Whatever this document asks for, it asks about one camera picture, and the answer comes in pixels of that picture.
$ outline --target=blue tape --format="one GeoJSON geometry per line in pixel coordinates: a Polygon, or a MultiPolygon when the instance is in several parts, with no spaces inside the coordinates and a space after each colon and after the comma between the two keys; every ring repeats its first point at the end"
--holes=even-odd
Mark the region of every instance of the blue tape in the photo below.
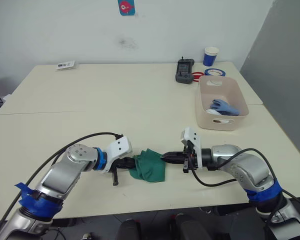
{"type": "Polygon", "coordinates": [[[21,206],[28,209],[30,213],[41,218],[53,218],[62,209],[62,203],[57,204],[55,202],[46,200],[42,197],[34,199],[31,194],[34,192],[24,183],[20,182],[15,185],[21,190],[21,200],[19,203],[21,206]]]}
{"type": "Polygon", "coordinates": [[[99,165],[94,169],[94,170],[101,170],[102,166],[107,162],[104,159],[104,153],[102,152],[102,150],[99,147],[96,147],[99,155],[100,155],[100,160],[99,160],[99,165]]]}
{"type": "Polygon", "coordinates": [[[226,72],[222,71],[221,69],[218,68],[208,68],[204,71],[204,75],[206,76],[225,76],[226,72]]]}
{"type": "Polygon", "coordinates": [[[264,191],[256,192],[247,189],[245,189],[245,191],[251,202],[260,203],[275,198],[282,192],[282,188],[279,185],[278,180],[275,180],[274,184],[264,191]]]}

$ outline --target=white storage bin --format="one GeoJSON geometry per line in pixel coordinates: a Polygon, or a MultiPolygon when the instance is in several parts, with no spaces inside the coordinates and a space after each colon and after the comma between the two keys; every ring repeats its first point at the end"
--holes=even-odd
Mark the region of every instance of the white storage bin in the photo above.
{"type": "Polygon", "coordinates": [[[249,114],[236,80],[226,76],[202,76],[195,95],[196,122],[203,129],[232,131],[249,114]],[[240,111],[239,116],[214,115],[206,112],[214,99],[226,101],[240,111]]]}

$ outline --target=floor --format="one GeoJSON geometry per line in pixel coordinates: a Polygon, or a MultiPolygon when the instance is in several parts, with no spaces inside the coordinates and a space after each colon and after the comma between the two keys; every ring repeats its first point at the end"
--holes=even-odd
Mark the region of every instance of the floor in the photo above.
{"type": "MultiPolygon", "coordinates": [[[[294,202],[294,205],[300,213],[298,203],[294,202]]],[[[92,233],[94,240],[115,240],[121,223],[127,219],[134,219],[141,225],[143,240],[169,240],[168,222],[176,214],[184,213],[201,222],[210,235],[230,233],[232,240],[263,240],[264,223],[256,214],[255,209],[248,207],[227,215],[221,213],[224,209],[229,210],[231,207],[233,205],[222,209],[219,207],[195,207],[83,217],[76,218],[73,226],[60,228],[60,231],[67,240],[80,240],[85,233],[92,233]]],[[[56,234],[56,231],[49,231],[42,239],[54,240],[56,234]]],[[[59,234],[56,240],[62,239],[59,234]]]]}

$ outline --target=blue ring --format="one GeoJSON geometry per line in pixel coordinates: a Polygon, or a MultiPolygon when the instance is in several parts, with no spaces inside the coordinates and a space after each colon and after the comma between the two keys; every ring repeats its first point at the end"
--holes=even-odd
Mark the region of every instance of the blue ring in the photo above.
{"type": "Polygon", "coordinates": [[[100,160],[99,160],[99,165],[94,169],[94,170],[101,170],[102,166],[107,162],[104,159],[104,153],[101,151],[101,149],[99,147],[96,147],[96,150],[98,151],[98,153],[100,154],[100,160]]]}
{"type": "Polygon", "coordinates": [[[27,208],[31,214],[42,218],[53,218],[54,215],[61,211],[63,201],[55,203],[42,197],[35,199],[32,196],[34,190],[24,183],[20,182],[15,186],[21,190],[21,200],[19,203],[21,206],[27,208]]]}
{"type": "Polygon", "coordinates": [[[219,76],[222,76],[222,77],[224,77],[224,76],[226,75],[226,72],[225,72],[225,71],[222,71],[221,69],[218,69],[218,68],[208,68],[208,69],[206,69],[206,70],[204,71],[204,75],[206,75],[206,76],[216,76],[216,75],[211,75],[211,74],[209,74],[209,71],[210,71],[210,70],[217,70],[217,71],[222,72],[222,75],[219,75],[219,76]]]}

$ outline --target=black cable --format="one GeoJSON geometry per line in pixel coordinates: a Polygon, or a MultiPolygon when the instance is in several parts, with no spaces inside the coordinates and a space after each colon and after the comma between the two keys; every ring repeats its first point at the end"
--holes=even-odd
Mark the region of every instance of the black cable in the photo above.
{"type": "Polygon", "coordinates": [[[287,194],[288,196],[290,196],[291,198],[293,198],[296,202],[298,202],[300,204],[300,200],[296,196],[292,195],[290,192],[288,192],[287,190],[284,190],[284,189],[282,189],[282,192],[284,192],[285,194],[287,194]]]}
{"type": "Polygon", "coordinates": [[[62,152],[60,152],[60,153],[55,157],[55,159],[54,159],[53,162],[51,163],[51,166],[54,165],[54,164],[58,161],[58,159],[60,158],[60,156],[61,156],[62,154],[64,154],[65,151],[66,151],[66,150],[63,150],[62,152]]]}
{"type": "Polygon", "coordinates": [[[281,204],[284,200],[284,196],[282,195],[282,192],[280,193],[280,198],[278,201],[278,204],[276,205],[276,207],[272,210],[272,212],[270,213],[270,215],[268,216],[268,218],[266,219],[266,223],[265,223],[265,240],[268,239],[268,232],[269,232],[269,225],[271,223],[271,219],[272,217],[275,215],[275,213],[280,209],[281,204]]]}
{"type": "Polygon", "coordinates": [[[230,180],[226,180],[226,181],[222,181],[222,182],[214,183],[214,184],[205,183],[205,182],[203,182],[203,181],[198,177],[198,175],[196,174],[196,172],[195,172],[195,170],[194,170],[194,166],[193,166],[191,160],[189,161],[189,165],[190,165],[190,169],[191,169],[191,172],[192,172],[194,178],[195,178],[200,184],[202,184],[203,186],[206,186],[206,187],[218,187],[218,186],[221,186],[221,185],[223,185],[223,184],[228,184],[228,183],[237,181],[237,179],[233,178],[233,179],[230,179],[230,180]]]}
{"type": "Polygon", "coordinates": [[[59,236],[59,234],[62,236],[63,240],[67,240],[67,239],[66,239],[66,236],[65,236],[65,235],[62,233],[62,231],[60,231],[59,229],[49,229],[49,231],[56,231],[56,232],[57,232],[57,234],[56,234],[54,240],[57,239],[57,237],[59,236]]]}
{"type": "Polygon", "coordinates": [[[272,169],[268,159],[265,157],[265,155],[263,155],[259,150],[255,149],[255,148],[246,148],[246,149],[243,149],[241,151],[238,151],[235,155],[233,155],[232,157],[230,157],[228,160],[226,160],[225,162],[221,163],[220,165],[217,166],[217,168],[221,168],[223,167],[224,165],[226,165],[227,163],[229,163],[230,161],[232,161],[234,158],[238,157],[240,154],[243,154],[244,152],[247,152],[247,151],[254,151],[256,152],[257,154],[259,154],[263,160],[265,161],[266,165],[268,166],[272,176],[273,176],[273,179],[274,180],[277,180],[277,177],[276,177],[276,174],[274,172],[274,170],[272,169]]]}
{"type": "Polygon", "coordinates": [[[57,233],[56,233],[56,235],[55,235],[55,237],[54,237],[53,240],[57,240],[58,237],[59,237],[59,229],[58,229],[58,231],[57,231],[57,233]]]}
{"type": "MultiPolygon", "coordinates": [[[[68,147],[72,146],[73,144],[76,144],[84,139],[88,139],[91,137],[95,137],[95,136],[101,136],[101,135],[112,135],[115,136],[115,139],[119,139],[121,137],[123,137],[123,135],[120,134],[116,134],[113,132],[97,132],[97,133],[92,133],[83,137],[80,137],[79,139],[67,144],[66,146],[64,146],[63,148],[59,149],[58,151],[56,151],[51,157],[49,157],[44,163],[42,163],[38,169],[31,175],[31,177],[28,179],[28,181],[26,181],[25,185],[29,185],[31,183],[31,181],[36,177],[36,175],[41,171],[41,169],[43,169],[54,157],[58,156],[59,154],[62,154],[68,147]]],[[[5,223],[5,220],[7,218],[7,216],[9,215],[9,213],[11,212],[12,208],[14,207],[14,205],[17,203],[18,199],[21,196],[21,191],[17,194],[17,196],[13,199],[12,203],[10,204],[10,206],[8,207],[8,209],[5,211],[3,217],[0,220],[0,229],[3,226],[3,224],[5,223]]]]}

